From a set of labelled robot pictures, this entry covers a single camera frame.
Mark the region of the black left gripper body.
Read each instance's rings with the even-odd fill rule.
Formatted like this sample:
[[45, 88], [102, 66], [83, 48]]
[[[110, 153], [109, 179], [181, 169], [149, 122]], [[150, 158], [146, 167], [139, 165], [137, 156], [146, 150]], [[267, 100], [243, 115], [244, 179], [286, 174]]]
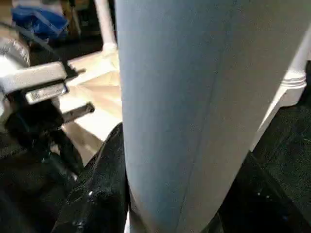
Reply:
[[31, 147], [39, 138], [64, 124], [93, 113], [91, 102], [62, 113], [59, 97], [69, 93], [66, 83], [44, 83], [12, 91], [0, 89], [0, 132]]

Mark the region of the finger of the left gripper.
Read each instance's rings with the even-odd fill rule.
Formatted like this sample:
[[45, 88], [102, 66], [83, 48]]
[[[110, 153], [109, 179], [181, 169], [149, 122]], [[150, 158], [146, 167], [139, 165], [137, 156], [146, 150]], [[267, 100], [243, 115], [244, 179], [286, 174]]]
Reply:
[[34, 142], [34, 155], [63, 187], [73, 187], [79, 182], [84, 169], [82, 157], [62, 129], [39, 137]]

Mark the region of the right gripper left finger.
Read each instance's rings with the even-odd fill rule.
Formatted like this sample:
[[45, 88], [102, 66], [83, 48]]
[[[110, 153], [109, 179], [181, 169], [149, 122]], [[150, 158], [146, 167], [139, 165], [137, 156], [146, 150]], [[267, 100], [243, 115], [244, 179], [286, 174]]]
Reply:
[[52, 232], [122, 233], [129, 199], [123, 125], [119, 123], [69, 193]]

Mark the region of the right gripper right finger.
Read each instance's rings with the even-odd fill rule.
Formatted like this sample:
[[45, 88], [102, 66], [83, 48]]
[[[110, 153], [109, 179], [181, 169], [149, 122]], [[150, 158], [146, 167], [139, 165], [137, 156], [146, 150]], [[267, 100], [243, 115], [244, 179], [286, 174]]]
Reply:
[[251, 152], [209, 223], [211, 233], [309, 233], [299, 209]]

